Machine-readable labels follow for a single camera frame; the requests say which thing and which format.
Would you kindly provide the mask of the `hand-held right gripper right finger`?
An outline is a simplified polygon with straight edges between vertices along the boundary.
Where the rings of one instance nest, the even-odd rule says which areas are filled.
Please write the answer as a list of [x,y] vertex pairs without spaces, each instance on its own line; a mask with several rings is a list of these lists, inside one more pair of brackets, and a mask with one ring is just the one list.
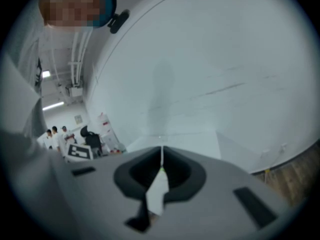
[[272,188],[229,162],[167,146],[163,158],[166,232],[257,232],[289,210]]

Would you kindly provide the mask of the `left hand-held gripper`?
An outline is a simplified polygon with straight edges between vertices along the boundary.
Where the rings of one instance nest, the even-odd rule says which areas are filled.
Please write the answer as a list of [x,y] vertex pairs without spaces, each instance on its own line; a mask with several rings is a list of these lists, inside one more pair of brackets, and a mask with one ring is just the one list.
[[76,143],[68,144],[66,157],[70,162],[84,162],[94,159],[90,146]]

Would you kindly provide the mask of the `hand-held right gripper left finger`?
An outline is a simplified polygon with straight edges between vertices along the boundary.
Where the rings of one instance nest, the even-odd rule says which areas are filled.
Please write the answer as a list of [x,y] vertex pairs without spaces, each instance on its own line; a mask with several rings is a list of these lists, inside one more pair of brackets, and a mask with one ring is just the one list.
[[57,214],[82,224],[152,224],[148,191],[161,168],[163,149],[66,163],[51,155]]

